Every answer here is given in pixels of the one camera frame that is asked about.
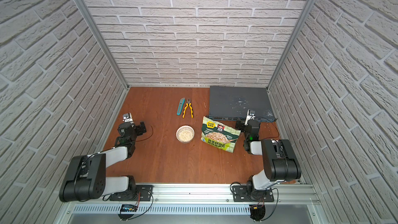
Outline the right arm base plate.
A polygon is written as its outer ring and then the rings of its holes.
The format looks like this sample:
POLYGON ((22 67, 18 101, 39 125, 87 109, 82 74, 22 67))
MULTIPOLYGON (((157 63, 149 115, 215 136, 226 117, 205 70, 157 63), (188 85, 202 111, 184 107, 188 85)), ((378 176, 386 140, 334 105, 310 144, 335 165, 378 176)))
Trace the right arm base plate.
POLYGON ((271 190, 248 189, 246 185, 233 184, 230 191, 234 202, 274 202, 271 190))

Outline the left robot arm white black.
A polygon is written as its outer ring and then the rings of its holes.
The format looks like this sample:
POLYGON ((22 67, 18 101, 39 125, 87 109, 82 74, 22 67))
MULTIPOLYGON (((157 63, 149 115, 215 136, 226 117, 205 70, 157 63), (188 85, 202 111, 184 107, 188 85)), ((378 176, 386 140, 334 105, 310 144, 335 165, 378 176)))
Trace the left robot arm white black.
POLYGON ((86 202, 108 196, 111 201, 131 201, 138 197, 133 176, 108 177, 106 169, 132 157, 136 139, 146 133, 144 122, 127 121, 119 125, 119 136, 111 149, 85 156, 75 156, 61 183, 61 202, 86 202))

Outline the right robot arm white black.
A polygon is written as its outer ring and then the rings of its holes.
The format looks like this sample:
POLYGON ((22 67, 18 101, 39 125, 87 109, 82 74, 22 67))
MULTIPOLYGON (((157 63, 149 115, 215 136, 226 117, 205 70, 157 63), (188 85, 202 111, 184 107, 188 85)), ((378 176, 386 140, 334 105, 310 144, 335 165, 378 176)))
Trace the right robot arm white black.
POLYGON ((249 178, 246 184, 232 183, 234 202, 273 202, 272 187, 301 178, 302 169, 289 140, 260 139, 260 122, 237 121, 236 128, 245 135, 244 149, 262 157, 263 170, 249 178))

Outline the green oats bag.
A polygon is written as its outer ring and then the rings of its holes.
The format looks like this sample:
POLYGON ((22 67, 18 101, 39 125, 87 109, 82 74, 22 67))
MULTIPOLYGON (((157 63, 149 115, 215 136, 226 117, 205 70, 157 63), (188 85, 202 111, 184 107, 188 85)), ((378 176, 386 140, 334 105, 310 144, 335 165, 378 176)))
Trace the green oats bag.
POLYGON ((233 153, 241 131, 203 117, 201 140, 215 148, 233 153))

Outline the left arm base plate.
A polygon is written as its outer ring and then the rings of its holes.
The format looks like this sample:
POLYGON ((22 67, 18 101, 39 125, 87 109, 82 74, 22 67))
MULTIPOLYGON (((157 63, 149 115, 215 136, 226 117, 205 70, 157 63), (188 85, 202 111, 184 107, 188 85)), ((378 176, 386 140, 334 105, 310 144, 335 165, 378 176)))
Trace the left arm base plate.
POLYGON ((137 185, 134 190, 128 189, 124 192, 114 193, 109 196, 110 201, 133 201, 138 200, 143 202, 151 201, 151 194, 153 191, 153 185, 137 185))

